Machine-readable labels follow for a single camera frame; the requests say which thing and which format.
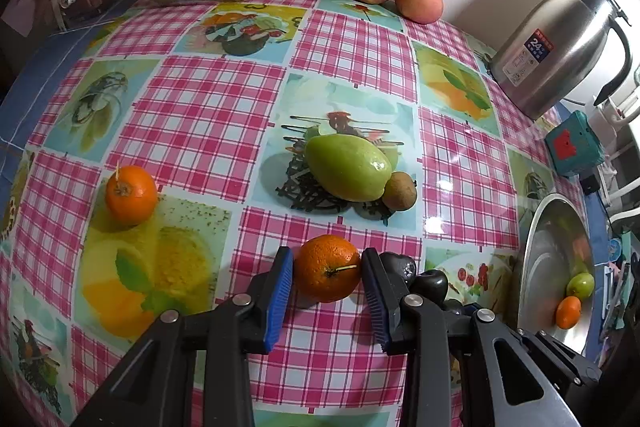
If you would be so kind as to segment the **dark plum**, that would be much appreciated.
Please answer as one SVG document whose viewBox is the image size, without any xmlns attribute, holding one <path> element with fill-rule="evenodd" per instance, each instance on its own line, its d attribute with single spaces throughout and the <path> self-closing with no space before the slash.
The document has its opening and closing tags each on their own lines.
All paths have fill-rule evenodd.
<svg viewBox="0 0 640 427">
<path fill-rule="evenodd" d="M 416 275 L 409 284 L 413 294 L 419 295 L 441 307 L 448 293 L 448 279 L 446 274 L 437 269 L 431 269 Z"/>
<path fill-rule="evenodd" d="M 388 274 L 398 275 L 407 285 L 416 277 L 416 262 L 410 256 L 384 251 L 380 259 Z"/>
<path fill-rule="evenodd" d="M 463 317 L 464 315 L 464 306 L 456 299 L 447 299 L 444 302 L 444 307 L 452 315 L 457 315 L 457 317 Z"/>
</svg>

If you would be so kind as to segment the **teal toy box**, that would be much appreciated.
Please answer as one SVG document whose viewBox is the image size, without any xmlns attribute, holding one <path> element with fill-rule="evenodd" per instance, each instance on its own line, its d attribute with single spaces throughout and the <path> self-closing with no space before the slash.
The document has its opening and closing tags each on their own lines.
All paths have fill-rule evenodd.
<svg viewBox="0 0 640 427">
<path fill-rule="evenodd" d="M 560 176 L 579 173 L 602 164 L 605 153 L 585 113 L 575 110 L 544 137 L 554 170 Z"/>
</svg>

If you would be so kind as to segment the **large steel basin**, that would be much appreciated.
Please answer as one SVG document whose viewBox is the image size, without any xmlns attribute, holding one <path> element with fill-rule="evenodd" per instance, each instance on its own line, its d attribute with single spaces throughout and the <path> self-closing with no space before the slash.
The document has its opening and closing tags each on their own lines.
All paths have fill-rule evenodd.
<svg viewBox="0 0 640 427">
<path fill-rule="evenodd" d="M 526 234 L 512 279 L 513 326 L 547 333 L 565 346 L 584 351 L 591 323 L 593 298 L 582 302 L 577 324 L 561 329 L 555 311 L 566 297 L 566 286 L 578 274 L 594 273 L 586 226 L 565 196 L 541 199 Z"/>
</svg>

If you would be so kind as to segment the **red apple right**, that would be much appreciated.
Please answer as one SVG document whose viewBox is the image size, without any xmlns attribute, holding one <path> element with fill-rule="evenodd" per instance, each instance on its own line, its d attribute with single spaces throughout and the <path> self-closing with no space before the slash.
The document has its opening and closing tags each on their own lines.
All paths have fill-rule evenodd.
<svg viewBox="0 0 640 427">
<path fill-rule="evenodd" d="M 407 20 L 426 25 L 435 23 L 442 17 L 442 0 L 395 0 L 398 12 Z"/>
</svg>

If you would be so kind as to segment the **medium orange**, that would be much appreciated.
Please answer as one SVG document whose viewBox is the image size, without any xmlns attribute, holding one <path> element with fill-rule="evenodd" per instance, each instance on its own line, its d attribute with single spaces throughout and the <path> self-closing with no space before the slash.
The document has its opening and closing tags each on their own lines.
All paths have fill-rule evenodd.
<svg viewBox="0 0 640 427">
<path fill-rule="evenodd" d="M 334 303 L 352 295 L 360 281 L 360 252 L 343 237 L 309 239 L 294 257 L 297 290 L 316 303 Z"/>
</svg>

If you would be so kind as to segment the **small orange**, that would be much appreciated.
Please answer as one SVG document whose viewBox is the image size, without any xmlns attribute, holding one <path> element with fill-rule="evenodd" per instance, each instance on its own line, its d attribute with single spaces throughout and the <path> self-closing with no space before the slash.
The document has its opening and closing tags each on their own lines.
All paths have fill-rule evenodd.
<svg viewBox="0 0 640 427">
<path fill-rule="evenodd" d="M 141 225 L 152 216 L 157 203 L 155 181 L 142 167 L 118 166 L 107 181 L 106 207 L 123 227 Z"/>
</svg>

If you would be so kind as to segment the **black power adapter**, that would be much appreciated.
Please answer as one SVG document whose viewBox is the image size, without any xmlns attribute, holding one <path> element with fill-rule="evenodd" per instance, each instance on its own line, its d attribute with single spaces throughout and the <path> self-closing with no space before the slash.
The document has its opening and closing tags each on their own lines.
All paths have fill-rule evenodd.
<svg viewBox="0 0 640 427">
<path fill-rule="evenodd" d="M 579 178 L 579 183 L 585 195 L 598 193 L 600 191 L 600 181 L 593 173 L 587 174 L 587 176 L 581 176 Z"/>
</svg>

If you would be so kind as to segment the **green apple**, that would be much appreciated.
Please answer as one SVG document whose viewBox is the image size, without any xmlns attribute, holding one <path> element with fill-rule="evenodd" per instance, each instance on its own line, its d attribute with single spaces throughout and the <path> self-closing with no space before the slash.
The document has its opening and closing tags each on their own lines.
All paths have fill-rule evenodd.
<svg viewBox="0 0 640 427">
<path fill-rule="evenodd" d="M 393 173 L 382 150 L 356 135 L 315 136 L 305 145 L 305 159 L 327 192 L 349 202 L 380 198 Z"/>
<path fill-rule="evenodd" d="M 589 272 L 580 272 L 570 279 L 565 288 L 567 297 L 576 297 L 580 301 L 590 298 L 594 291 L 594 277 Z"/>
</svg>

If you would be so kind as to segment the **blue denim table cover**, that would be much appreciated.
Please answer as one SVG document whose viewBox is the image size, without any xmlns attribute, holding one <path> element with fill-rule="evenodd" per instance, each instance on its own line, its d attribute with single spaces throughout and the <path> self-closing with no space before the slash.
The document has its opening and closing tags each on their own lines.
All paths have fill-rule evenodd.
<svg viewBox="0 0 640 427">
<path fill-rule="evenodd" d="M 1 104 L 1 202 L 9 191 L 27 139 L 62 80 L 85 53 L 90 40 L 137 0 L 117 0 L 105 13 L 69 31 L 47 37 L 27 61 Z"/>
</svg>

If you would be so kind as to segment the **checkered fruit tablecloth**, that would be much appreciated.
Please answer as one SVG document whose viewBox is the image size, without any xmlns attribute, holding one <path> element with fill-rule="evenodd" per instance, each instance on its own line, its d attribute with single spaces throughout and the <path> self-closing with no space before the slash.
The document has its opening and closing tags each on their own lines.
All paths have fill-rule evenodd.
<svg viewBox="0 0 640 427">
<path fill-rule="evenodd" d="M 445 271 L 464 303 L 500 310 L 536 202 L 582 190 L 501 92 L 484 46 L 352 0 L 155 6 L 93 37 L 26 141 L 2 204 L 1 363 L 40 426 L 67 426 L 169 306 L 209 309 L 277 249 L 323 234 Z M 380 218 L 304 199 L 295 147 L 359 131 L 416 181 Z M 135 227 L 105 204 L 118 166 L 154 179 Z"/>
</svg>

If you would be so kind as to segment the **brown kiwi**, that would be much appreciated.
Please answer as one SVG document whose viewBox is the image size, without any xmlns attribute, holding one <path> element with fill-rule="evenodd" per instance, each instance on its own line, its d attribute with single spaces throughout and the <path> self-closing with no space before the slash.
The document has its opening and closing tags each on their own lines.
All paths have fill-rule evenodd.
<svg viewBox="0 0 640 427">
<path fill-rule="evenodd" d="M 413 207 L 418 198 L 416 182 L 402 171 L 395 171 L 386 182 L 382 202 L 393 211 L 406 211 Z"/>
</svg>

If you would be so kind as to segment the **stainless steel thermos jug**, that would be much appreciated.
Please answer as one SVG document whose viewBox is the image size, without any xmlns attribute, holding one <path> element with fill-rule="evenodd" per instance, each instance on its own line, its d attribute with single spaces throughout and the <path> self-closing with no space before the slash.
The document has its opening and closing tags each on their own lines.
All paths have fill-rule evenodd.
<svg viewBox="0 0 640 427">
<path fill-rule="evenodd" d="M 542 0 L 491 59 L 491 76 L 511 102 L 535 120 L 589 75 L 613 31 L 625 57 L 596 96 L 600 104 L 631 72 L 629 41 L 617 23 L 625 17 L 615 0 Z"/>
</svg>

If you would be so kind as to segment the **large orange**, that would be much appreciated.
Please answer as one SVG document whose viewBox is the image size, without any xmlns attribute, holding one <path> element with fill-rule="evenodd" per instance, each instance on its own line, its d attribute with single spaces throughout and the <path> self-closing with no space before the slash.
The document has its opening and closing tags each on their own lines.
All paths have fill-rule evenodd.
<svg viewBox="0 0 640 427">
<path fill-rule="evenodd" d="M 559 329 L 571 329 L 580 320 L 582 302 L 576 296 L 567 296 L 555 310 L 555 325 Z"/>
</svg>

